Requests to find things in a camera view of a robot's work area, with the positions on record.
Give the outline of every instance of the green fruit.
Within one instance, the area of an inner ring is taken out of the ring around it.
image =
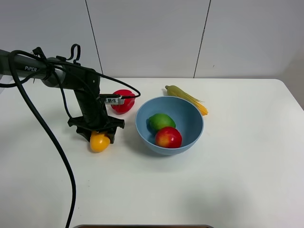
[[[164,127],[176,127],[175,122],[164,113],[157,113],[149,118],[150,127],[156,131]]]

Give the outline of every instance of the white table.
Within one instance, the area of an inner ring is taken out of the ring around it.
[[[273,79],[132,79],[132,110],[115,143],[93,154],[68,127],[59,89],[25,84],[75,174],[71,227],[190,225],[215,228],[304,227],[304,112]],[[134,117],[147,100],[177,85],[205,101],[209,115],[196,144],[161,157],[141,142]],[[101,81],[101,92],[123,88]],[[66,90],[73,116],[80,110]],[[0,95],[0,227],[64,227],[71,202],[67,171],[18,90]]]

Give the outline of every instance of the red apple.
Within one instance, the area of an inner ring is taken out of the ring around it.
[[[130,90],[120,89],[113,94],[119,94],[121,96],[135,96]],[[124,104],[112,104],[111,107],[117,112],[117,114],[124,114],[128,112],[134,105],[135,98],[129,98],[124,100]]]
[[[174,127],[164,127],[155,136],[155,144],[165,148],[179,148],[181,141],[181,133]]]

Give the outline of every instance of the black wire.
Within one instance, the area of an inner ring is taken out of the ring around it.
[[[68,115],[68,117],[69,117],[70,119],[74,119],[74,118],[71,116],[70,112],[68,111],[66,95],[65,95],[65,92],[63,91],[63,87],[62,87],[60,78],[59,78],[58,74],[57,74],[55,71],[53,71],[53,74],[55,75],[55,78],[57,79],[58,84],[59,84],[59,88],[60,88],[60,91],[61,91],[61,94],[62,94],[63,105],[64,105],[64,107],[65,107],[66,114]]]
[[[40,62],[41,62],[41,58],[36,57],[34,55],[31,55],[31,54],[29,54],[27,52],[24,52],[24,51],[18,51],[18,50],[12,51],[9,54],[9,67],[10,67],[9,69],[11,71],[11,75],[13,76],[13,79],[15,80],[15,84],[16,84],[18,90],[20,91],[24,101],[27,103],[28,107],[30,108],[30,110],[32,111],[34,116],[37,118],[37,120],[39,121],[41,126],[44,128],[44,130],[46,131],[46,133],[50,137],[51,141],[53,142],[56,149],[58,150],[64,165],[66,166],[66,170],[68,172],[68,175],[69,175],[70,180],[71,180],[71,185],[72,185],[72,202],[71,202],[70,212],[69,212],[69,215],[68,215],[68,218],[67,218],[67,221],[66,221],[66,228],[68,228],[70,226],[70,223],[71,223],[71,219],[72,219],[73,211],[74,211],[74,207],[75,207],[75,202],[76,202],[76,183],[75,183],[75,178],[74,178],[74,175],[73,175],[73,171],[72,171],[72,168],[71,168],[71,166],[70,166],[70,164],[67,160],[67,157],[66,157],[63,149],[61,148],[58,140],[56,139],[56,137],[54,136],[53,132],[51,131],[51,129],[49,128],[47,123],[44,121],[42,116],[39,114],[39,112],[37,111],[37,109],[35,108],[33,103],[31,102],[29,96],[27,95],[26,91],[24,90],[24,88],[22,86],[21,81],[18,78],[18,73],[17,73],[16,68],[14,66],[14,58],[18,54],[34,58],[34,59],[36,59]]]
[[[45,68],[44,69],[40,69],[40,70],[34,72],[33,74],[30,74],[30,75],[26,76],[23,80],[20,81],[21,84],[29,81],[33,76],[38,75],[38,74],[44,72],[45,70],[46,70]],[[12,83],[12,84],[3,84],[3,83],[0,83],[0,87],[1,88],[13,88],[13,87],[16,87],[16,86],[17,86],[16,83]]]
[[[59,64],[59,65],[70,65],[70,66],[73,66],[73,67],[76,67],[76,68],[80,68],[80,69],[82,69],[82,70],[84,69],[82,66],[78,66],[78,65],[76,65],[76,64],[71,64],[71,63],[69,63],[69,62],[63,62],[63,61],[60,61],[60,62],[50,61],[50,63]],[[137,89],[135,89],[134,87],[130,86],[129,84],[126,84],[125,82],[122,82],[122,81],[120,81],[120,80],[118,80],[118,79],[116,79],[116,78],[112,78],[112,77],[109,77],[109,76],[100,74],[100,73],[98,73],[98,72],[96,72],[96,71],[94,71],[94,70],[91,70],[91,69],[89,69],[89,68],[87,68],[87,71],[91,72],[92,74],[97,74],[97,75],[99,75],[100,77],[109,79],[109,80],[111,80],[111,81],[118,82],[118,83],[120,83],[120,84],[122,84],[122,85],[124,85],[124,86],[126,86],[126,87],[128,87],[128,88],[130,88],[130,89],[132,89],[132,90],[134,90],[134,91],[137,92],[137,94],[138,94],[138,95],[135,95],[135,96],[122,96],[121,99],[137,98],[137,97],[139,97],[139,96],[141,95],[141,93],[140,93]]]
[[[96,104],[97,104],[98,112],[96,112],[96,116],[95,116],[95,117],[97,118],[97,116],[99,115],[99,110],[100,110],[100,106],[98,105],[98,102],[99,102],[99,101],[98,101],[98,97],[95,97],[95,95],[94,95],[93,91],[91,90],[91,88],[89,87],[89,85],[88,85],[84,80],[82,80],[80,77],[78,77],[78,76],[75,75],[75,74],[72,74],[71,72],[65,70],[64,68],[59,67],[59,66],[53,66],[53,67],[56,68],[56,69],[62,70],[62,71],[65,72],[66,74],[72,75],[73,77],[75,77],[76,79],[78,79],[80,82],[82,82],[82,83],[84,84],[85,87],[87,87],[88,91],[91,93],[93,99],[95,100],[95,102],[96,102]],[[58,77],[57,81],[58,81],[59,86],[62,86],[59,77]],[[67,109],[67,106],[66,106],[67,104],[66,104],[65,97],[64,97],[64,92],[62,91],[61,93],[62,93],[62,97],[64,98],[63,102],[64,102],[64,105],[65,105],[65,108],[66,108],[66,113],[67,113],[67,115],[68,115],[70,118],[73,119],[73,117],[71,117],[70,113],[68,113],[68,109]]]
[[[97,100],[97,97],[95,97],[93,91],[91,90],[91,88],[89,87],[89,85],[84,81],[82,80],[80,77],[78,77],[77,75],[75,74],[72,74],[71,72],[65,70],[64,68],[62,67],[59,67],[59,66],[54,66],[54,68],[56,69],[59,69],[59,70],[62,70],[63,72],[65,72],[66,74],[70,74],[72,75],[73,77],[77,78],[80,82],[82,82],[84,84],[84,86],[88,89],[88,91],[91,93],[91,95],[93,96],[94,100]]]

